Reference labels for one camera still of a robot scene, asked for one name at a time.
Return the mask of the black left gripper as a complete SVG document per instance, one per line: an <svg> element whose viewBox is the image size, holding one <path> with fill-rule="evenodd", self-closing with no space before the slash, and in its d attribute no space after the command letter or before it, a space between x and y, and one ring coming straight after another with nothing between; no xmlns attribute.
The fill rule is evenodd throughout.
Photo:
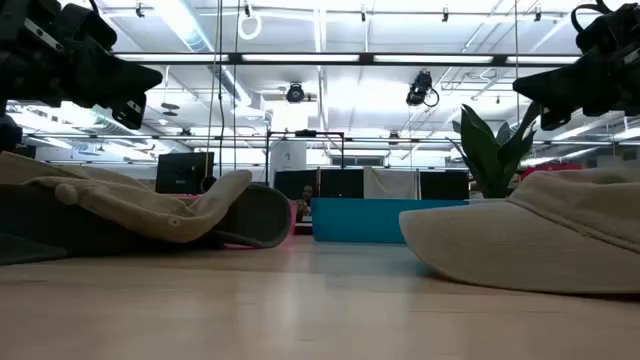
<svg viewBox="0 0 640 360"><path fill-rule="evenodd" d="M1 0L1 105L40 101L58 107L112 108L124 127L139 130L146 92L163 75L110 54L115 31L94 0Z"/></svg>

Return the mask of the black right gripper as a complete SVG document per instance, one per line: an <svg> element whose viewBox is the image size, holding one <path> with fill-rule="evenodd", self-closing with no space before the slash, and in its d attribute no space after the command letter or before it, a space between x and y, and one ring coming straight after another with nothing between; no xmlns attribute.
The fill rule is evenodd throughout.
<svg viewBox="0 0 640 360"><path fill-rule="evenodd" d="M582 55L573 63L513 83L513 90L540 106L540 128L553 131L580 109L586 116L622 111L639 114L639 5L611 10L581 4L570 14Z"/></svg>

